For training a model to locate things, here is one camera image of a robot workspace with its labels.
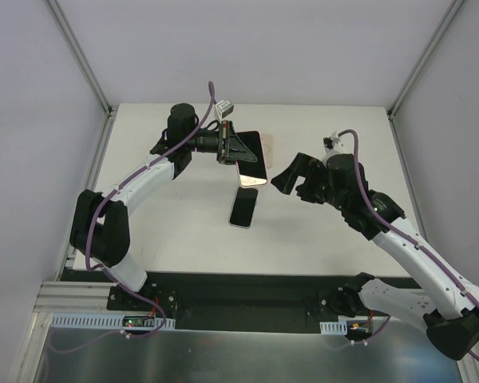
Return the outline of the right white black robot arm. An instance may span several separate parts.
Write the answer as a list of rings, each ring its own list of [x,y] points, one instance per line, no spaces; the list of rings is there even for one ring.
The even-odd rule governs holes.
[[[432,345],[459,361],[479,342],[479,286],[451,267],[419,234],[388,195],[372,190],[352,154],[321,161],[299,153],[271,181],[284,195],[329,204],[346,224],[384,250],[425,292],[425,297],[358,274],[340,302],[345,315],[384,312],[426,333]]]

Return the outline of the beige phone case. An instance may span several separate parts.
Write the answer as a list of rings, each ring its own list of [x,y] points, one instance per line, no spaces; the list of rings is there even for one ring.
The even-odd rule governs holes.
[[[261,141],[263,146],[264,162],[265,162],[266,168],[267,169],[272,168],[274,137],[271,134],[262,133]]]

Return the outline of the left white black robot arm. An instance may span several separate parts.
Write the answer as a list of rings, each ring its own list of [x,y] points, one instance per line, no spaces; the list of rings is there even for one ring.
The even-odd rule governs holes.
[[[158,188],[175,180],[190,164],[195,152],[216,155],[219,164],[237,168],[255,167],[264,160],[261,135],[256,131],[237,132],[226,116],[230,101],[212,103],[209,111],[217,118],[214,129],[203,128],[204,120],[186,103],[173,105],[161,138],[144,163],[123,180],[102,191],[84,190],[77,198],[69,235],[70,245],[96,261],[126,290],[125,301],[134,310],[152,303],[148,275],[129,252],[130,215]]]

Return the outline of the pink phone case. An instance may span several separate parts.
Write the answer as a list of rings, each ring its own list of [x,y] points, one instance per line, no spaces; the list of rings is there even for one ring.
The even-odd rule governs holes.
[[[261,134],[258,131],[240,132],[239,138],[256,156],[256,162],[238,161],[236,163],[239,185],[242,188],[257,188],[267,184],[267,167]]]

